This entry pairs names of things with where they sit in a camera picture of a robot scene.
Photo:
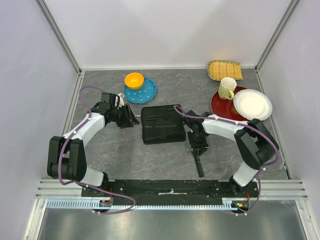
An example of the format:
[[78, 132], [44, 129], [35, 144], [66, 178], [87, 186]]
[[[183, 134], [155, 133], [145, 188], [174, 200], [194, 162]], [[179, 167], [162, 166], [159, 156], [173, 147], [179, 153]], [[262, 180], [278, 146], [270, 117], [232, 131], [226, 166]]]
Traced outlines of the black straight comb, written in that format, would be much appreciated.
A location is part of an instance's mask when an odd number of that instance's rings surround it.
[[205, 176], [204, 170], [203, 170], [203, 166], [201, 163], [201, 159], [200, 156], [194, 156], [194, 161], [195, 161], [195, 166], [197, 169], [197, 173], [198, 173], [198, 177], [199, 178], [203, 178]]

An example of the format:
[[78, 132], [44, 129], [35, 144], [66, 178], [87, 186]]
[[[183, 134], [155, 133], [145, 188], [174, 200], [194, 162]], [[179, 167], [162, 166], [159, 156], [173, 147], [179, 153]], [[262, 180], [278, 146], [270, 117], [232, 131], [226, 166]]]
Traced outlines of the black zippered tool case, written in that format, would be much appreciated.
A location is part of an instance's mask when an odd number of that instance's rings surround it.
[[174, 105], [158, 105], [141, 109], [142, 140], [145, 145], [184, 142], [186, 132], [182, 116]]

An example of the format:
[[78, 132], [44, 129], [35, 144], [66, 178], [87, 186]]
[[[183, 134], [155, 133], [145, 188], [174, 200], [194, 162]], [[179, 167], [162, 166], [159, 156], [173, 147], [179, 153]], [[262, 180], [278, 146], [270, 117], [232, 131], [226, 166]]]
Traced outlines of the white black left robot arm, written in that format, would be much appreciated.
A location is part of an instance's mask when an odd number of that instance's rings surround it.
[[121, 128], [132, 128], [140, 122], [130, 105], [114, 93], [103, 92], [101, 99], [89, 109], [85, 118], [71, 131], [54, 136], [49, 141], [47, 174], [66, 185], [70, 182], [92, 185], [99, 197], [110, 191], [108, 175], [90, 168], [87, 164], [85, 146], [109, 123]]

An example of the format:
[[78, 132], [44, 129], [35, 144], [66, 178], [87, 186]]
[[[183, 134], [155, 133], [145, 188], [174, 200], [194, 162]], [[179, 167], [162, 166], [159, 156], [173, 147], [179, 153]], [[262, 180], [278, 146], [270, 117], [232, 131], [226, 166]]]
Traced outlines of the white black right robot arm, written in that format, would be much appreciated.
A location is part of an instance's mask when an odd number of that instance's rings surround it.
[[280, 158], [279, 145], [259, 119], [233, 121], [217, 115], [197, 115], [193, 111], [181, 113], [183, 122], [191, 129], [187, 133], [191, 153], [195, 160], [198, 176], [205, 176], [200, 156], [207, 151], [207, 137], [217, 135], [236, 143], [242, 164], [229, 179], [229, 191], [235, 197], [242, 196], [248, 185], [269, 160]]

